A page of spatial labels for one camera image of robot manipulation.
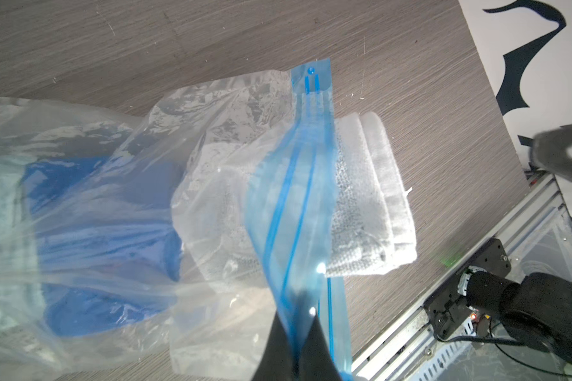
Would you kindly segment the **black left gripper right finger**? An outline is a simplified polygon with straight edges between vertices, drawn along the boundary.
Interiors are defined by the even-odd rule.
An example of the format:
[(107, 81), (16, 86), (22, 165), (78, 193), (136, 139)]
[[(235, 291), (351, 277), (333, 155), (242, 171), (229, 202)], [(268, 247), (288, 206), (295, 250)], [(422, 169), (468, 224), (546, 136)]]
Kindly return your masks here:
[(311, 324), (297, 365), (297, 379), (302, 381), (339, 381), (340, 374), (330, 356), (322, 326), (317, 316)]

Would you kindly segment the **clear vacuum bag blue zip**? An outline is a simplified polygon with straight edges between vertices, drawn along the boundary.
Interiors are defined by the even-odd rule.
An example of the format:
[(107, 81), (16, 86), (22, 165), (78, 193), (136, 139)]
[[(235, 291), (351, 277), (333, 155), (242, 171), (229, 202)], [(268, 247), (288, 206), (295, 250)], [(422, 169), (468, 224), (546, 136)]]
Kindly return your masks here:
[(190, 376), (349, 380), (329, 60), (142, 118), (0, 98), (0, 380), (168, 350)]

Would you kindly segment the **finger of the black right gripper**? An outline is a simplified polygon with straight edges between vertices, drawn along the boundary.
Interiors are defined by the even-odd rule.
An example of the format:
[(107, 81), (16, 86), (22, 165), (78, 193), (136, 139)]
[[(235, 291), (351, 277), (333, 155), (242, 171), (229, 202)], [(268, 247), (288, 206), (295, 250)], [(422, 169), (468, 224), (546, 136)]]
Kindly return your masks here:
[(530, 159), (536, 166), (572, 182), (572, 125), (564, 125), (534, 136)]

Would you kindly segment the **blue towel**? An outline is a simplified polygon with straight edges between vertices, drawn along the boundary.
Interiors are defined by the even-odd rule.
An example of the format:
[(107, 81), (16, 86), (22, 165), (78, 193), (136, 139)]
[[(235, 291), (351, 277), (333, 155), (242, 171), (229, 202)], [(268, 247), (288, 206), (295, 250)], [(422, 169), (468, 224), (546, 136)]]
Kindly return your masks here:
[(44, 319), (75, 338), (163, 313), (176, 301), (182, 241), (171, 200), (183, 177), (173, 162), (106, 157), (44, 160), (25, 168), (24, 203), (33, 219), (45, 280)]

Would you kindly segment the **grey towel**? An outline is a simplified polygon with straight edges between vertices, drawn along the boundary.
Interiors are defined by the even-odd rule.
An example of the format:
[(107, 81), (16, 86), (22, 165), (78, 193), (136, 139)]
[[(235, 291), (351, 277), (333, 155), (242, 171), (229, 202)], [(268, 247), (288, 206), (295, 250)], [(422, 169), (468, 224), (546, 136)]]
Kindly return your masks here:
[[(416, 260), (416, 229), (385, 127), (373, 112), (335, 122), (338, 198), (327, 274), (384, 275)], [(202, 145), (193, 171), (173, 196), (173, 225), (184, 252), (219, 287), (263, 287), (262, 266), (243, 225), (246, 182), (284, 133)]]

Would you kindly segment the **light teal towel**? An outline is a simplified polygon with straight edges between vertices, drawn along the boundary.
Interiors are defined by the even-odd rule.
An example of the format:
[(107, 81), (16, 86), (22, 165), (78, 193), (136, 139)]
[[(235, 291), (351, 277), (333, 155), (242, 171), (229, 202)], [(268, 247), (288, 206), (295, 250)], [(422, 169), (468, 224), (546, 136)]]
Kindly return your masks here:
[[(34, 157), (0, 157), (0, 274), (38, 271), (37, 249), (27, 227), (23, 205), (22, 180), (25, 167)], [(39, 284), (8, 285), (0, 281), (0, 302), (13, 303), (34, 313), (43, 311), (44, 299)], [(0, 334), (18, 322), (0, 308)]]

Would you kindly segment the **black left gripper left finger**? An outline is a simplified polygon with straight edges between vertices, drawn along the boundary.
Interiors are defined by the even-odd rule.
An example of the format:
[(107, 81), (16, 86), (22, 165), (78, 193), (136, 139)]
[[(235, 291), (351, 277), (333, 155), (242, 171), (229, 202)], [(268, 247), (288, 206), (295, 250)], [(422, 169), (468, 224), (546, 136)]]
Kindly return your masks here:
[(274, 315), (265, 352), (252, 381), (292, 381), (296, 379), (295, 362), (284, 327)]

